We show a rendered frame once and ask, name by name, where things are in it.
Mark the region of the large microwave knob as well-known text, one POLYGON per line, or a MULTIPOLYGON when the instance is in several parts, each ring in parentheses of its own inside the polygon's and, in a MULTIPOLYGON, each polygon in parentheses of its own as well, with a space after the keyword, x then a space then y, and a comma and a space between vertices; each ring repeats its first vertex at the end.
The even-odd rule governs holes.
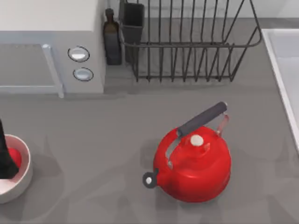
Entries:
POLYGON ((78 63, 85 62, 90 57, 89 51, 82 46, 76 46, 74 48, 68 49, 67 54, 71 60, 78 62, 78 63))

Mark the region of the pale microwave oven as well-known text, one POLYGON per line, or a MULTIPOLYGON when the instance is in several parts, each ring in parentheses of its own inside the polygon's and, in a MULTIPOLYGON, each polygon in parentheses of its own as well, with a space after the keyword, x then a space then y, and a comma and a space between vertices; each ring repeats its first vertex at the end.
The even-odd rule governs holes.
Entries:
POLYGON ((105 3, 101 0, 0 0, 0 44, 49 44, 65 94, 102 94, 106 62, 102 38, 105 3), (90 57, 78 63, 68 49, 86 48, 90 57), (94 77, 78 81, 73 71, 89 68, 94 77))

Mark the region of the red ball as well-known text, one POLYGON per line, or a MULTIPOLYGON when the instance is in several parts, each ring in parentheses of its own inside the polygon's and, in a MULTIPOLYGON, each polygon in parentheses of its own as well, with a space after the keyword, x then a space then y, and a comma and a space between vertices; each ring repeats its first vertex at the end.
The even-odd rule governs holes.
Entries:
POLYGON ((8 152, 9 152, 10 157, 12 158, 13 162, 17 166, 17 168, 20 168, 21 167, 21 163, 22 163, 21 153, 17 149, 15 149, 15 148, 9 148, 8 152))

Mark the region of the microwave oven door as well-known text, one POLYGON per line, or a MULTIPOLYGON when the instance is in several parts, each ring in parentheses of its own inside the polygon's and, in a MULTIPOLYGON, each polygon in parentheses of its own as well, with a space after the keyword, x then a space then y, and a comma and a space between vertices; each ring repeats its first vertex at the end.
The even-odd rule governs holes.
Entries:
POLYGON ((0 44, 0 94, 58 94, 42 45, 0 44))

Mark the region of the dark glass bottle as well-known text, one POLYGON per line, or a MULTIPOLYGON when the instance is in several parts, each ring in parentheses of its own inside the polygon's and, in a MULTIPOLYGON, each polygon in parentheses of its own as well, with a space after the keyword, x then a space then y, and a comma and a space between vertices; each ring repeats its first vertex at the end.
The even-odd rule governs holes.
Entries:
POLYGON ((119 37, 119 23, 114 20, 114 11, 105 10, 106 21, 103 27, 104 47, 107 65, 121 65, 122 51, 119 37))

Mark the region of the white bowl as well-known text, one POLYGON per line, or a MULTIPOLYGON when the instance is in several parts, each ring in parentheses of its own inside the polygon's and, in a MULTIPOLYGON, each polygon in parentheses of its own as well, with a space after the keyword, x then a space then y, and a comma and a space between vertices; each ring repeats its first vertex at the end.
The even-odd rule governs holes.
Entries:
POLYGON ((25 192, 33 176, 32 155, 28 145, 19 137, 5 134, 8 147, 17 149, 22 157, 19 172, 13 179, 0 179, 0 204, 8 203, 25 192))

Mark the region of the dark grey cutlery holder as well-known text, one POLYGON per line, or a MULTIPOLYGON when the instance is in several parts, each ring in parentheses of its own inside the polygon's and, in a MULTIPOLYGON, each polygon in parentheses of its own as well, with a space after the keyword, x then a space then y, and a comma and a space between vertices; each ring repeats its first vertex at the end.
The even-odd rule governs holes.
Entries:
POLYGON ((134 63, 134 54, 140 45, 144 28, 145 7, 141 3, 120 0, 119 19, 124 38, 125 60, 134 63))

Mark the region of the red kettle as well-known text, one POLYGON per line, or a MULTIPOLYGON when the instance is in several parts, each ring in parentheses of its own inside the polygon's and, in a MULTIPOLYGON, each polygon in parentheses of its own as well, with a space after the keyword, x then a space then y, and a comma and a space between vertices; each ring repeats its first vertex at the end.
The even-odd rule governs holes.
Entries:
POLYGON ((152 171, 142 176, 148 189, 160 187, 188 203, 216 198, 227 186, 232 158, 222 137, 229 121, 228 105, 221 101, 169 131, 160 141, 152 171))

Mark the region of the small microwave knob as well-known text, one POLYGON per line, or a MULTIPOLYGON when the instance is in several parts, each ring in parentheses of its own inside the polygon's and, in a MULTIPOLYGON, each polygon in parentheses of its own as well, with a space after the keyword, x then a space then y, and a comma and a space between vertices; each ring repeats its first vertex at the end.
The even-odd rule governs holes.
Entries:
POLYGON ((73 71, 73 76, 81 82, 89 82, 93 79, 94 74, 89 68, 79 68, 73 71))

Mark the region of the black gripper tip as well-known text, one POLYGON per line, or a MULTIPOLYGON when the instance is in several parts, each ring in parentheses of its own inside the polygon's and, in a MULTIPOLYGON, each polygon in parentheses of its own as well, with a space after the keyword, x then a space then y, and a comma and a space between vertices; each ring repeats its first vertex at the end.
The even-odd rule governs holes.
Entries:
POLYGON ((9 154, 0 119, 0 179, 13 179, 18 172, 19 168, 9 154))

